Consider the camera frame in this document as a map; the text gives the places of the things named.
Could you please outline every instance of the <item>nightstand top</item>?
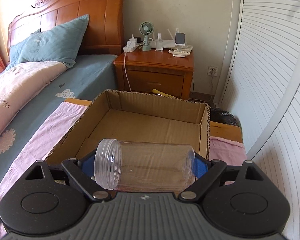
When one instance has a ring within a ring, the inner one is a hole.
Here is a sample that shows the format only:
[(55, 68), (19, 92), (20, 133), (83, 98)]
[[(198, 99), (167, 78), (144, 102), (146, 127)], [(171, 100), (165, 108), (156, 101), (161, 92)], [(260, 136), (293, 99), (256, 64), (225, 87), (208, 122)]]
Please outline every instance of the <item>nightstand top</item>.
[[(114, 61), (115, 65), (123, 65), (124, 53)], [(178, 69), (183, 71), (194, 70), (194, 57), (193, 52), (184, 58), (174, 57), (169, 53), (168, 49), (163, 51), (142, 51), (136, 49), (134, 52), (128, 52), (126, 56), (126, 65), (129, 66), (149, 66), (149, 67), (164, 67), (170, 69)]]

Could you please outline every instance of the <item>beige wall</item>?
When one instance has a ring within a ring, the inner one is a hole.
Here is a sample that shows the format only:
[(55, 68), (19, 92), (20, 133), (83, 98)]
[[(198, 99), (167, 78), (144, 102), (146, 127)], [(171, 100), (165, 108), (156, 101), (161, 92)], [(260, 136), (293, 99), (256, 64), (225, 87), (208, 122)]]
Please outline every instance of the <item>beige wall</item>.
[[(0, 0), (0, 52), (7, 63), (7, 30), (13, 18), (21, 14), (35, 0)], [(211, 78), (208, 66), (216, 66), (221, 72), (225, 55), (232, 0), (125, 0), (124, 29), (129, 38), (140, 36), (138, 26), (151, 21), (155, 32), (170, 39), (167, 28), (174, 32), (179, 28), (186, 33), (186, 41), (194, 46), (196, 92), (210, 94)], [(214, 78), (214, 90), (218, 77)]]

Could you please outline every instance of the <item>nightstand drawer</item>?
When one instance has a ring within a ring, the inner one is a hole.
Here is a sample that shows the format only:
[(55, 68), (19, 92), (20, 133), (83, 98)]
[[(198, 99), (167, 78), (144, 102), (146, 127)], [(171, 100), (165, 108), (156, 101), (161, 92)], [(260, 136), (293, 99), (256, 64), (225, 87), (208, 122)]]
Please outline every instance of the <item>nightstand drawer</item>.
[[(157, 89), (179, 98), (182, 95), (183, 76), (135, 70), (127, 70), (127, 75), (132, 91), (152, 93), (152, 89)], [(125, 90), (129, 91), (124, 70), (123, 78)]]

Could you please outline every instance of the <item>drawer handle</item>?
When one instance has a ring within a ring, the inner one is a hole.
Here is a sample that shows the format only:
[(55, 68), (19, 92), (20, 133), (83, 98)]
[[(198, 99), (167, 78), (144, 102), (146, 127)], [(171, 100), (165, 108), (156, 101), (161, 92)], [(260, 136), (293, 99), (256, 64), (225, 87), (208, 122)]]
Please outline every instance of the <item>drawer handle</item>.
[(161, 86), (161, 83), (156, 83), (156, 82), (147, 82), (147, 84)]

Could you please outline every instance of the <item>white remote control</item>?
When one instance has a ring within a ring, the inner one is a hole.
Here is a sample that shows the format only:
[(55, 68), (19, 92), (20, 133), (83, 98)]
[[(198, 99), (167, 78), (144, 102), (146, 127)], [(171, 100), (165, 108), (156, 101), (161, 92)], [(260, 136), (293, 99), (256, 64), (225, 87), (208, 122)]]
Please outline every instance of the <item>white remote control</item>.
[(176, 49), (169, 49), (169, 53), (173, 54), (175, 57), (185, 57), (190, 55), (189, 51), (176, 50)]

